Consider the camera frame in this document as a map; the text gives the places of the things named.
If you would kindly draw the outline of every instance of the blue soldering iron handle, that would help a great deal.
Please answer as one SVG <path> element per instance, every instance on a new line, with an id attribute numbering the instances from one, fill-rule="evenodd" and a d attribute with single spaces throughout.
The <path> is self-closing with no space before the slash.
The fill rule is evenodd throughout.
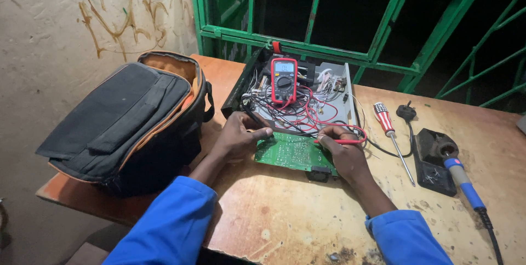
<path id="1" fill-rule="evenodd" d="M 479 195 L 473 188 L 473 184 L 465 174 L 464 165 L 458 158 L 448 158 L 444 161 L 445 167 L 449 170 L 453 179 L 460 185 L 462 192 L 468 198 L 468 201 L 473 209 L 483 207 L 485 208 Z"/>

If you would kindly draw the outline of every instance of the screwdriver shaft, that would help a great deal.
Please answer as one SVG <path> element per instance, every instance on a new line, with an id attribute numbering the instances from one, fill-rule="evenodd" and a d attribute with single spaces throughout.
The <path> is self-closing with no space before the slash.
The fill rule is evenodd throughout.
<path id="1" fill-rule="evenodd" d="M 407 172 L 407 175 L 409 176 L 409 179 L 411 180 L 411 184 L 413 184 L 413 187 L 416 187 L 416 185 L 414 184 L 414 181 L 413 181 L 413 176 L 411 176 L 411 173 L 409 172 L 409 168 L 405 164 L 404 156 L 400 152 L 400 149 L 398 148 L 398 145 L 396 144 L 395 138 L 393 137 L 394 132 L 391 132 L 391 133 L 388 133 L 388 134 L 391 136 L 391 140 L 393 141 L 393 144 L 395 144 L 394 147 L 396 148 L 396 151 L 398 152 L 398 156 L 400 157 L 400 159 L 402 160 L 402 163 L 404 164 L 405 171 Z"/>

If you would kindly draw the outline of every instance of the person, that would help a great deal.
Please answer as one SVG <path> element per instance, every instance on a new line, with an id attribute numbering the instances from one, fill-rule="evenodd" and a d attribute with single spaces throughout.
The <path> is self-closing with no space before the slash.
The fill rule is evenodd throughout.
<path id="1" fill-rule="evenodd" d="M 195 264 L 216 204 L 217 195 L 210 188 L 214 179 L 229 159 L 272 133 L 245 113 L 234 112 L 210 153 L 188 177 L 175 178 L 151 203 L 104 264 Z M 398 210 L 376 184 L 362 148 L 334 141 L 356 140 L 355 134 L 327 126 L 320 130 L 318 139 L 331 151 L 338 173 L 356 192 L 368 215 L 365 226 L 387 264 L 452 264 L 422 215 Z"/>

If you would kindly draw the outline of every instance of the black tool bag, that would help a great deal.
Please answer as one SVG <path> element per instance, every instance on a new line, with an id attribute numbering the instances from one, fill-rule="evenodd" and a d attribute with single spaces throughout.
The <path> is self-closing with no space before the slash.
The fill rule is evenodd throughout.
<path id="1" fill-rule="evenodd" d="M 95 88 L 36 154 L 49 157 L 63 174 L 119 197 L 151 194 L 201 152 L 201 124 L 213 116 L 212 86 L 199 64 L 150 51 Z"/>

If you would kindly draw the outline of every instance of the small circuit board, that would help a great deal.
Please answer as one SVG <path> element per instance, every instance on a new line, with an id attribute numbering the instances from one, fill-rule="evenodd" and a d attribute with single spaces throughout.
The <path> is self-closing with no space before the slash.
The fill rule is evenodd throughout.
<path id="1" fill-rule="evenodd" d="M 339 177 L 332 163 L 331 153 L 313 138 L 274 132 L 274 138 L 258 141 L 254 161 L 269 165 L 307 171 L 311 174 L 332 174 Z M 324 178 L 310 178 L 327 181 Z"/>

